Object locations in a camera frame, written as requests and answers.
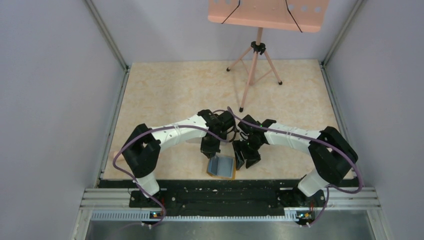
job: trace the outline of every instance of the white wall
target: white wall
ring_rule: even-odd
[[[424,228],[424,1],[367,1],[328,66],[394,239]]]
[[[0,78],[0,239],[69,239],[123,71],[83,1],[2,0]]]
[[[322,60],[355,2],[330,0],[318,33],[265,29],[271,58]],[[209,22],[207,0],[94,3],[127,63],[233,60],[256,39],[254,27]]]

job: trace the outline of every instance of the pink board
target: pink board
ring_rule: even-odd
[[[287,3],[303,32],[315,33],[321,29],[329,0],[287,0]],[[209,0],[209,21],[222,23],[238,4],[239,0]],[[225,23],[299,31],[285,0],[241,0]]]

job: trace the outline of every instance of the gray floor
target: gray floor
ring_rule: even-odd
[[[374,240],[365,211],[327,211],[312,228],[292,222],[164,222],[149,230],[129,222],[92,221],[86,240]]]

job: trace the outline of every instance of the black and white robotic arm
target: black and white robotic arm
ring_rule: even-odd
[[[293,189],[294,193],[301,197],[310,197],[329,184],[339,185],[351,166],[337,152],[328,150],[322,144],[293,136],[293,134],[308,136],[329,143],[343,151],[354,163],[358,159],[355,151],[333,127],[328,126],[321,131],[304,130],[289,127],[270,119],[260,123],[250,115],[245,116],[243,120],[268,130],[258,129],[239,122],[237,126],[241,131],[241,139],[232,142],[236,169],[239,170],[245,163],[246,168],[250,168],[259,162],[261,156],[258,150],[263,144],[287,146],[309,154],[312,157],[315,169],[303,177]],[[220,141],[204,130],[209,130],[221,139],[226,139],[228,130],[233,126],[235,127],[235,120],[230,112],[224,111],[218,115],[208,109],[202,110],[183,121],[161,127],[148,128],[145,124],[140,124],[132,132],[125,145],[151,129],[169,128],[145,135],[125,149],[122,154],[140,186],[150,195],[154,195],[160,190],[153,173],[160,152],[187,140],[202,138],[200,151],[211,158],[220,152]],[[284,131],[289,134],[278,133],[273,130]]]

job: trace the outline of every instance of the tripod leg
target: tripod leg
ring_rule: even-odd
[[[268,55],[268,52],[267,52],[267,51],[265,51],[265,52],[264,52],[264,54],[265,54],[266,59],[268,60],[269,65],[271,66],[272,71],[274,72],[275,77],[276,77],[276,78],[277,78],[277,80],[278,80],[278,84],[279,84],[279,85],[282,85],[282,84],[283,84],[283,82],[281,81],[280,76],[278,75],[277,70],[276,70],[276,68],[274,67],[273,61],[271,61],[271,58],[270,58],[270,56]]]
[[[235,62],[233,62],[229,67],[226,68],[226,71],[229,72],[238,62],[240,62],[240,60],[242,60],[244,56],[246,56],[246,54],[250,52],[251,49],[252,47],[249,46],[249,48],[246,51],[244,51],[244,53]]]
[[[240,106],[240,109],[239,109],[240,113],[243,112],[243,108],[245,106],[246,96],[248,95],[250,83],[251,83],[251,81],[252,81],[252,79],[254,78],[254,75],[255,75],[255,69],[256,69],[257,61],[258,61],[258,52],[256,51],[253,54],[253,60],[252,60],[252,65],[250,67],[249,77],[247,78],[246,86],[244,87],[243,99],[241,100],[241,106]]]

